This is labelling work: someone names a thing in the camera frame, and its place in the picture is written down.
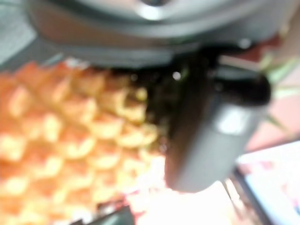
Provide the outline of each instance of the pineapple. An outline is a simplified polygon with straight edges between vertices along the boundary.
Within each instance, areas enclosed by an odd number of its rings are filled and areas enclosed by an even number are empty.
[[[158,152],[147,91],[111,70],[0,74],[0,222],[46,225],[121,196]]]

